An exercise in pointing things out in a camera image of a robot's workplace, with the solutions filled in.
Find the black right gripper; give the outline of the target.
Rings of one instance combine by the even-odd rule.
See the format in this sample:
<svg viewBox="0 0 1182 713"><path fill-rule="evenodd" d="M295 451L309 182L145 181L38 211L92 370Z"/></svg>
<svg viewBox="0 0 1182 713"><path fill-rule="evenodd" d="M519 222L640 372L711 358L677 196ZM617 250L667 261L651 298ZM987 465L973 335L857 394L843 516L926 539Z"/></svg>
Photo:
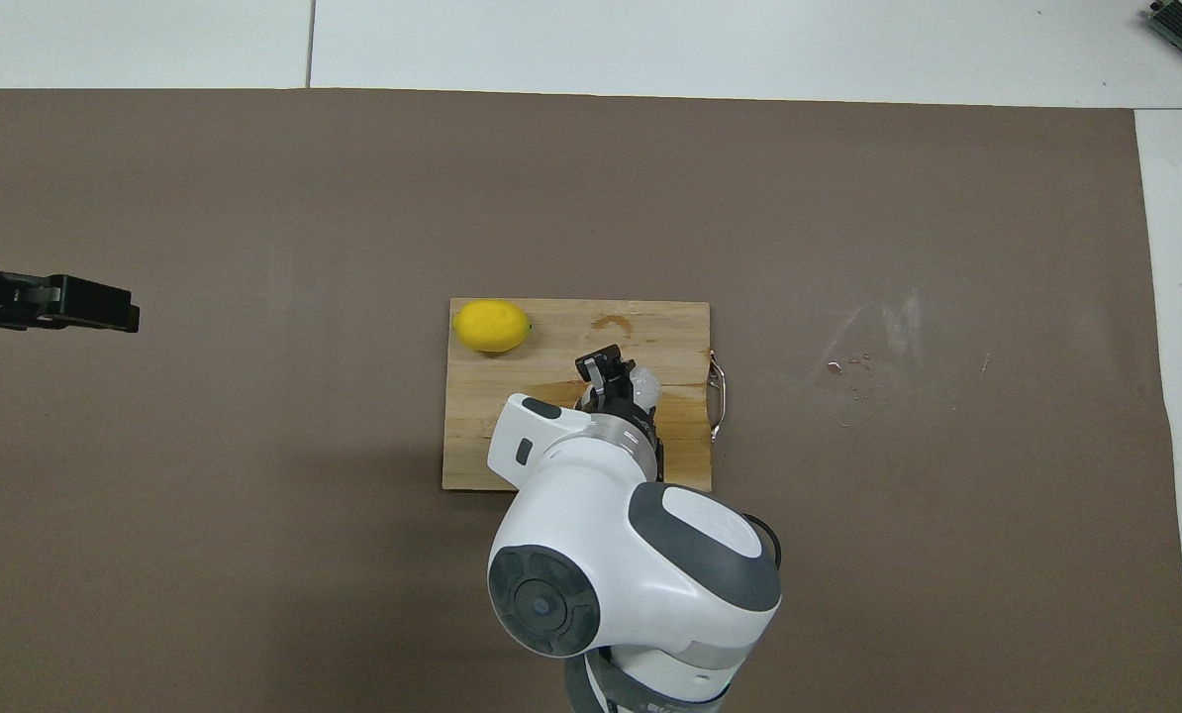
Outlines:
<svg viewBox="0 0 1182 713"><path fill-rule="evenodd" d="M657 406L641 406L638 385L631 381L632 361L623 359L619 345L606 345L576 359L576 370L591 393L591 411L654 426Z"/></svg>

